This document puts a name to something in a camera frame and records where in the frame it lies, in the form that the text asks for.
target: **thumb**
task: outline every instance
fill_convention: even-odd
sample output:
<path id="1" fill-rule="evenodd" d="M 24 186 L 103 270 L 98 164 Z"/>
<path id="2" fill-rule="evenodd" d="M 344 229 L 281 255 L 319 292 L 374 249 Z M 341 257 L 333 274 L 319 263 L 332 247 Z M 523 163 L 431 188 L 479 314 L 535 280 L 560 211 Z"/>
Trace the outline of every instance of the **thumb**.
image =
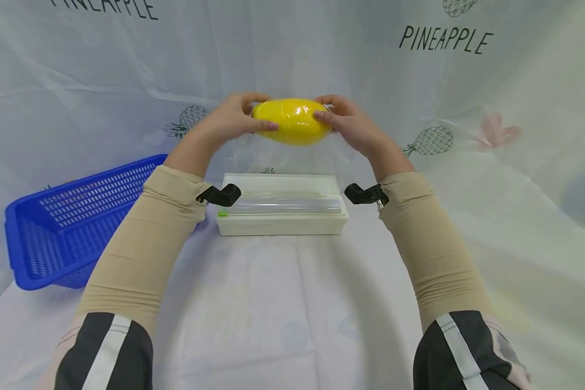
<path id="1" fill-rule="evenodd" d="M 330 125 L 333 128 L 340 128 L 343 125 L 343 116 L 333 114 L 329 111 L 317 110 L 314 111 L 313 116 L 314 119 L 326 125 Z"/>

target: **white box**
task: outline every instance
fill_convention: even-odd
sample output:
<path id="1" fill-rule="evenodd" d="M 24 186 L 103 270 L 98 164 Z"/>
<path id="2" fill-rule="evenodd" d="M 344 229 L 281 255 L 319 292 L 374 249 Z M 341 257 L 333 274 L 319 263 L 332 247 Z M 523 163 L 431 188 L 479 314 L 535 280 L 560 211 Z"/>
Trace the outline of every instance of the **white box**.
<path id="1" fill-rule="evenodd" d="M 267 173 L 226 173 L 223 186 L 235 184 L 243 196 L 293 189 L 299 193 L 337 197 L 339 214 L 218 214 L 216 221 L 222 236 L 340 234 L 349 213 L 334 176 L 271 175 Z"/>

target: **basket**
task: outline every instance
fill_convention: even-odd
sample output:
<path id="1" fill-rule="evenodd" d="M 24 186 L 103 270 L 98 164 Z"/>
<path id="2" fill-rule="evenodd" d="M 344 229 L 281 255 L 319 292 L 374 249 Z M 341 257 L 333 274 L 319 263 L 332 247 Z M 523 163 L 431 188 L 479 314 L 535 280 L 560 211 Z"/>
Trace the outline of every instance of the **basket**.
<path id="1" fill-rule="evenodd" d="M 165 158 L 148 157 L 10 204 L 6 245 L 17 285 L 84 287 L 145 180 Z"/>

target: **fabric backdrop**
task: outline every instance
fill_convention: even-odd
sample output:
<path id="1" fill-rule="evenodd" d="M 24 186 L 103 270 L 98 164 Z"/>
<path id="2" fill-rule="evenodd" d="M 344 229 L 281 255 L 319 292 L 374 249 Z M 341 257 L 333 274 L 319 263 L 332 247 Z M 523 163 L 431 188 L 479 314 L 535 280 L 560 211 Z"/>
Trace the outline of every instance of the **fabric backdrop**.
<path id="1" fill-rule="evenodd" d="M 0 294 L 10 202 L 169 152 L 248 89 L 361 104 L 432 181 L 536 382 L 585 389 L 585 0 L 0 0 Z M 308 164 L 329 153 L 246 169 L 374 184 L 353 153 Z"/>

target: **pineapple illustration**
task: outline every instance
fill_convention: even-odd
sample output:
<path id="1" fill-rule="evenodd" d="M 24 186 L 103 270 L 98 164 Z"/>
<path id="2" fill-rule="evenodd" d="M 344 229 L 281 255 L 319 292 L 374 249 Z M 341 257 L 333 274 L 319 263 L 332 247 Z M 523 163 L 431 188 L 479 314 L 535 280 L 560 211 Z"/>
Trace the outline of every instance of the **pineapple illustration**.
<path id="1" fill-rule="evenodd" d="M 458 17 L 462 13 L 468 12 L 478 0 L 442 0 L 444 11 L 450 17 Z"/>
<path id="2" fill-rule="evenodd" d="M 453 147 L 453 133 L 448 127 L 435 126 L 425 128 L 411 145 L 401 148 L 410 157 L 413 151 L 431 156 L 450 151 Z"/>
<path id="3" fill-rule="evenodd" d="M 169 137 L 176 137 L 179 141 L 186 135 L 187 131 L 191 130 L 200 120 L 206 118 L 208 114 L 210 111 L 202 106 L 187 107 L 186 110 L 182 111 L 182 114 L 179 114 L 179 124 L 171 123 L 165 130 L 169 133 Z"/>

